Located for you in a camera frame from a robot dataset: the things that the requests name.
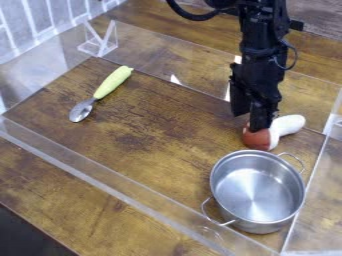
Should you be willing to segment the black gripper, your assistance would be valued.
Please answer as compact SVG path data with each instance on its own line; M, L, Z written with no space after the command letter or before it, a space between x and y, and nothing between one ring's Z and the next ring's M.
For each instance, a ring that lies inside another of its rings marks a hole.
M278 102L282 99L278 84L283 81L285 71L274 62L232 63L230 68L231 111L234 116L250 112L250 130L258 132L271 126L278 116Z

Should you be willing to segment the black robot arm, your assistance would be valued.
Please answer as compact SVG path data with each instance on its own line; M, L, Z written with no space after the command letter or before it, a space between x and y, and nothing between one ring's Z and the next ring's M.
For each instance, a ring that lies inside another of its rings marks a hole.
M235 116L250 114L250 131L267 129L278 113L289 44L290 19L285 0L206 0L222 7L236 5L242 62L232 63L230 102Z

